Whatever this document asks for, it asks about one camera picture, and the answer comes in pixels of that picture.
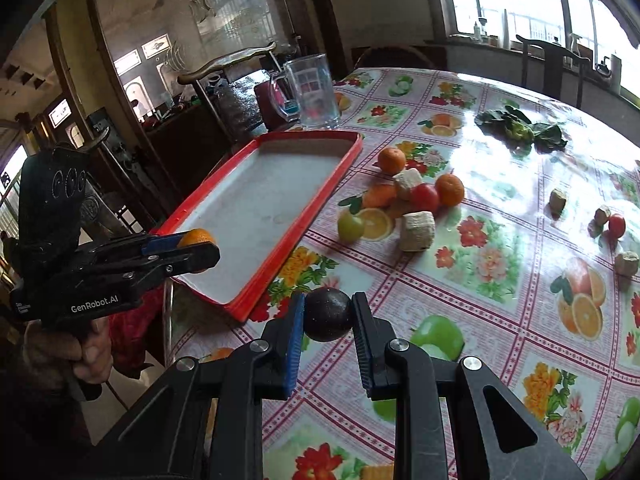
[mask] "rectangular tray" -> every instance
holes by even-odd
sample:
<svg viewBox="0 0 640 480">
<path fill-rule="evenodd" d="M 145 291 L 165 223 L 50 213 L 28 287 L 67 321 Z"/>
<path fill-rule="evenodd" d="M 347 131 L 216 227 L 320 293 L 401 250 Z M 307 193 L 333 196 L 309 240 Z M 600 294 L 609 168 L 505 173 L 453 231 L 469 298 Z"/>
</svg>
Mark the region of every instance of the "rectangular tray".
<svg viewBox="0 0 640 480">
<path fill-rule="evenodd" d="M 356 132 L 272 132 L 207 178 L 158 231 L 203 228 L 220 261 L 177 276 L 245 321 L 362 148 Z"/>
</svg>

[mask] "table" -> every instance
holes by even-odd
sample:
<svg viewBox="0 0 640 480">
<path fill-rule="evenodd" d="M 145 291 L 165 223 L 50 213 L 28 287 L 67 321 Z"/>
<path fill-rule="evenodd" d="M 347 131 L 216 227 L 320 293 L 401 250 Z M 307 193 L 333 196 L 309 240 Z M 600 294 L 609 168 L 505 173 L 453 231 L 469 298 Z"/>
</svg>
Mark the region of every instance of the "table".
<svg viewBox="0 0 640 480">
<path fill-rule="evenodd" d="M 176 290 L 171 359 L 223 354 L 259 336 L 287 308 L 294 288 L 364 291 L 373 313 L 400 337 L 412 338 L 429 316 L 459 329 L 462 353 L 450 358 L 480 357 L 593 479 L 603 456 L 613 454 L 608 450 L 625 403 L 633 411 L 640 397 L 640 278 L 623 279 L 613 270 L 618 252 L 640 253 L 640 149 L 571 106 L 469 75 L 358 70 L 336 91 L 340 127 L 364 138 L 356 163 L 244 326 Z M 510 152 L 474 124 L 479 111 L 506 104 L 534 122 L 559 123 L 569 139 L 566 151 Z M 434 243 L 424 253 L 398 250 L 397 204 L 367 207 L 376 240 L 338 241 L 338 202 L 389 183 L 376 167 L 386 146 L 399 147 L 425 182 L 453 172 L 466 186 L 461 206 L 438 216 Z M 568 195 L 559 219 L 547 205 L 555 187 Z M 626 234 L 617 242 L 589 229 L 603 203 L 625 215 Z M 442 331 L 434 337 L 445 354 L 459 353 Z M 266 478 L 296 472 L 301 478 L 315 467 L 331 473 L 327 478 L 348 480 L 363 464 L 393 460 L 393 415 L 388 405 L 367 399 L 352 339 L 351 333 L 327 344 L 305 339 L 294 395 L 264 402 Z M 632 438 L 633 421 L 629 429 Z"/>
</svg>

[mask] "dark sphere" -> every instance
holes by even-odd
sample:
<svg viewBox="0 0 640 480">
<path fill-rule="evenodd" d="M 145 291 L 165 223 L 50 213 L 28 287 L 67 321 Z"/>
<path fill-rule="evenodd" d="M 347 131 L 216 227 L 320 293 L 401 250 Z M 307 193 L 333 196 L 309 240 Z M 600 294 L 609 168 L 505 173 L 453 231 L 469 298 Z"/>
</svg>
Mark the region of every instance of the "dark sphere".
<svg viewBox="0 0 640 480">
<path fill-rule="evenodd" d="M 345 335 L 353 326 L 350 298 L 341 290 L 321 286 L 305 296 L 304 329 L 314 341 L 326 343 Z"/>
</svg>

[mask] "glass mug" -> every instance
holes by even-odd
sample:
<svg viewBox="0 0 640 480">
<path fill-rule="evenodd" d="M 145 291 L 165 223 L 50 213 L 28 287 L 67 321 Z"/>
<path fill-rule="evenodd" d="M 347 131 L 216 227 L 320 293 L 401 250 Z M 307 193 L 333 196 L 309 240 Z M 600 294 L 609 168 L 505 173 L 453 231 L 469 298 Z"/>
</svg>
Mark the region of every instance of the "glass mug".
<svg viewBox="0 0 640 480">
<path fill-rule="evenodd" d="M 278 87 L 278 80 L 284 78 L 291 97 Z M 287 61 L 282 72 L 271 75 L 269 99 L 287 122 L 299 119 L 307 128 L 335 128 L 340 122 L 326 54 Z"/>
</svg>

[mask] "cherry tomato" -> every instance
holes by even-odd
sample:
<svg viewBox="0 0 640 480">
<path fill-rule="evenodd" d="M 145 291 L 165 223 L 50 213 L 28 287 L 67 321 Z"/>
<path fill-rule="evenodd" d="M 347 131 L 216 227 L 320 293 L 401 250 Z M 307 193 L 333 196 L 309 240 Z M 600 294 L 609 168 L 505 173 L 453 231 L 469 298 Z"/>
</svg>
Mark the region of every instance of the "cherry tomato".
<svg viewBox="0 0 640 480">
<path fill-rule="evenodd" d="M 416 211 L 431 211 L 435 213 L 440 206 L 440 199 L 435 186 L 418 184 L 411 190 L 411 204 Z"/>
<path fill-rule="evenodd" d="M 613 213 L 609 217 L 609 232 L 614 238 L 621 238 L 626 231 L 625 217 L 619 213 Z"/>
</svg>

